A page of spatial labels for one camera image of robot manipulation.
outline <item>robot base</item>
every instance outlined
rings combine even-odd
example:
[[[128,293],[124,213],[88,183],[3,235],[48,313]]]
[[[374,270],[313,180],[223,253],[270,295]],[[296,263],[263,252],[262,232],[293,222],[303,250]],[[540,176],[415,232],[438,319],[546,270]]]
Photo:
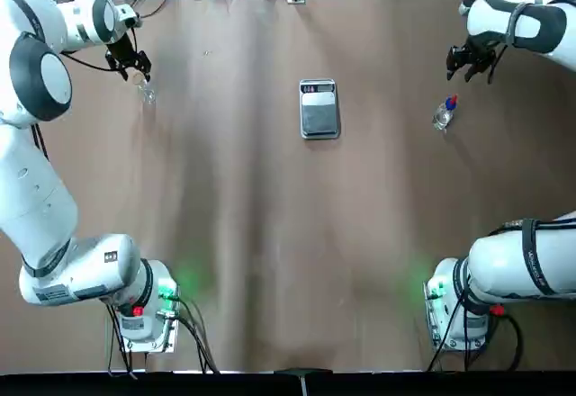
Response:
[[[442,349],[464,351],[466,348],[464,342],[464,307],[458,305],[458,297],[454,289],[453,271],[455,264],[455,258],[443,260],[436,268],[432,279],[423,284],[424,304],[426,305],[428,332],[434,348],[438,349],[448,331]],[[456,306],[458,310],[454,315],[450,329],[448,329],[448,322]],[[466,322],[468,349],[471,351],[480,349],[486,341],[488,316],[479,316],[468,312]]]

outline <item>plastic bottle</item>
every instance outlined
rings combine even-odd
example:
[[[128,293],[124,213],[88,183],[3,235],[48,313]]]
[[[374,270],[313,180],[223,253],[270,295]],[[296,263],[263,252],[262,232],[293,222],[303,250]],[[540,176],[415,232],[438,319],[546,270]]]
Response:
[[[138,88],[142,107],[144,109],[156,108],[156,92],[144,74],[137,72],[132,76],[132,83]]]
[[[434,117],[432,118],[432,124],[434,124],[434,127],[439,131],[445,131],[448,123],[452,120],[452,117],[454,117],[457,99],[457,94],[448,97],[446,101],[436,109]]]

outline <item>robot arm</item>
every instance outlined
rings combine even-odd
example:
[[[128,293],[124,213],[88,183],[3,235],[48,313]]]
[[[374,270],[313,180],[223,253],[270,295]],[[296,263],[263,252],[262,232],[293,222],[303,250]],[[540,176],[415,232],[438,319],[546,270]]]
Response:
[[[576,6],[570,0],[541,4],[540,0],[463,0],[460,15],[467,18],[468,38],[452,47],[446,58],[447,78],[470,65],[466,82],[497,62],[502,44],[533,51],[576,70]]]
[[[68,110],[72,85],[58,54],[105,44],[123,76],[150,64],[127,30],[138,24],[127,5],[111,0],[0,0],[0,229],[22,254],[19,285],[29,303],[57,306],[99,298],[111,304],[132,351],[170,350],[177,286],[159,261],[140,258],[124,234],[75,237],[74,199],[30,140],[30,125]]]
[[[491,305],[576,299],[575,242],[576,211],[550,222],[509,222],[477,239],[468,257],[442,260],[424,285],[432,340],[437,345],[447,335],[448,349],[464,350],[467,333],[468,349],[478,349]]]

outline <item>scale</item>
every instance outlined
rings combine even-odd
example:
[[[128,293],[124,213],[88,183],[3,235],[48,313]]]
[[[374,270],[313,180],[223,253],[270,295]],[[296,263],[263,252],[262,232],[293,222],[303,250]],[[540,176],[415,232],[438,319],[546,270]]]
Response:
[[[340,136],[340,113],[333,79],[300,82],[300,134],[305,140],[333,140]]]

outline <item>table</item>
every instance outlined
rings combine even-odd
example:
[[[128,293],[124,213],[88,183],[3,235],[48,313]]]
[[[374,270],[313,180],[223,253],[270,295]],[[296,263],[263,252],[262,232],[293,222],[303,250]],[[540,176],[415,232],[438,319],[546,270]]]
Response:
[[[67,62],[73,107],[42,129],[78,236],[126,232],[165,261],[201,304],[223,370],[425,368],[421,284],[437,262],[503,221],[576,202],[574,75],[509,50],[493,85],[446,82],[448,47],[465,37],[459,3],[168,1],[138,31],[152,112],[117,74]],[[102,48],[78,55],[104,65]],[[338,140],[300,137],[297,85],[312,77],[337,82]],[[431,118],[453,93],[443,135]],[[25,304],[20,258],[1,245],[0,370],[104,369],[104,306]],[[576,367],[573,303],[511,311],[522,368]],[[511,335],[503,328],[477,366],[505,367]],[[197,368],[192,340],[182,333],[148,366]]]

